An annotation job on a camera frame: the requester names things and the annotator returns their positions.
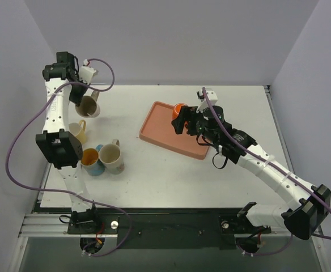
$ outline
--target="screw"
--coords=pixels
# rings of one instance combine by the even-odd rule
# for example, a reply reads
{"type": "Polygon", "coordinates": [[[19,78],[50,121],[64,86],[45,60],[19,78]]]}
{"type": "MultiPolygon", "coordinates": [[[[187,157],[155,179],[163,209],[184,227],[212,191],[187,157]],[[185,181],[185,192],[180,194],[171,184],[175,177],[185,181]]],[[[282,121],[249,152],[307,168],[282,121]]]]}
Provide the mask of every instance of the screw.
{"type": "Polygon", "coordinates": [[[229,225],[229,223],[227,222],[227,221],[222,221],[221,222],[221,226],[222,226],[222,228],[228,228],[230,225],[229,225]]]}
{"type": "Polygon", "coordinates": [[[111,224],[110,224],[110,227],[111,227],[113,230],[116,230],[116,229],[118,228],[118,226],[119,226],[118,221],[113,221],[113,222],[111,222],[111,224]]]}

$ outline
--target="beige mug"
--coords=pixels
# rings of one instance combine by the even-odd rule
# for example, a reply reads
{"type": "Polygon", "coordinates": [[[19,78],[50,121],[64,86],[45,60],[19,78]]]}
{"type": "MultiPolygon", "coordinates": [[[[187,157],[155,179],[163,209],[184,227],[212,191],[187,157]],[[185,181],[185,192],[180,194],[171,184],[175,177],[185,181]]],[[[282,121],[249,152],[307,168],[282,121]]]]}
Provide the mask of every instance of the beige mug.
{"type": "Polygon", "coordinates": [[[124,161],[120,150],[120,142],[114,139],[112,143],[105,146],[98,145],[99,159],[111,174],[120,174],[124,170],[124,161]]]}
{"type": "Polygon", "coordinates": [[[99,97],[98,91],[93,91],[91,96],[84,95],[80,106],[75,106],[78,115],[84,118],[94,118],[100,114],[100,106],[97,103],[99,97]]]}
{"type": "Polygon", "coordinates": [[[87,142],[87,136],[85,134],[86,130],[86,121],[80,120],[78,123],[70,123],[69,124],[70,133],[76,137],[77,140],[83,145],[87,142]]]}

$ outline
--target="yellow mug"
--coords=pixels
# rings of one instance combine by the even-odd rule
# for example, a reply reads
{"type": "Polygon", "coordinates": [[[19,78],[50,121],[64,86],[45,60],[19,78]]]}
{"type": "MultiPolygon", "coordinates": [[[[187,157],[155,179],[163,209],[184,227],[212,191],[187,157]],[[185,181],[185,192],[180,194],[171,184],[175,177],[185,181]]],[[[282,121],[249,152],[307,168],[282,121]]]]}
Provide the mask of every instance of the yellow mug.
{"type": "Polygon", "coordinates": [[[87,142],[87,136],[85,134],[86,129],[86,121],[80,120],[78,123],[70,123],[69,130],[70,133],[76,137],[77,140],[83,145],[87,142]]]}

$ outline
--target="orange tray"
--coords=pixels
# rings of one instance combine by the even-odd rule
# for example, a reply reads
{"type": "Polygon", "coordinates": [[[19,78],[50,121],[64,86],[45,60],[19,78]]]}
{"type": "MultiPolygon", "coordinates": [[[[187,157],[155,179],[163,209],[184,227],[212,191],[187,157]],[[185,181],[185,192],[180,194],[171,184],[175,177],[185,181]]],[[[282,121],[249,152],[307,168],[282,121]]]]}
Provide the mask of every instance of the orange tray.
{"type": "Polygon", "coordinates": [[[189,136],[185,131],[186,128],[183,134],[175,133],[171,124],[173,107],[159,101],[154,102],[139,132],[139,138],[179,154],[203,160],[209,147],[199,146],[196,136],[189,136]]]}

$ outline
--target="blue mug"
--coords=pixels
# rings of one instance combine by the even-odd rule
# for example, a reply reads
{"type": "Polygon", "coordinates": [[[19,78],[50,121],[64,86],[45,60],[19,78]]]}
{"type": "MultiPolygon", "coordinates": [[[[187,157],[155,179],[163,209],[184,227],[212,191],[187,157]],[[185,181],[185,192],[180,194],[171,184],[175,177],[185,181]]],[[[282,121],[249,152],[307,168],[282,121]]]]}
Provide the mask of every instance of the blue mug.
{"type": "Polygon", "coordinates": [[[81,166],[90,176],[104,173],[105,165],[99,159],[99,148],[88,148],[83,151],[81,166]]]}

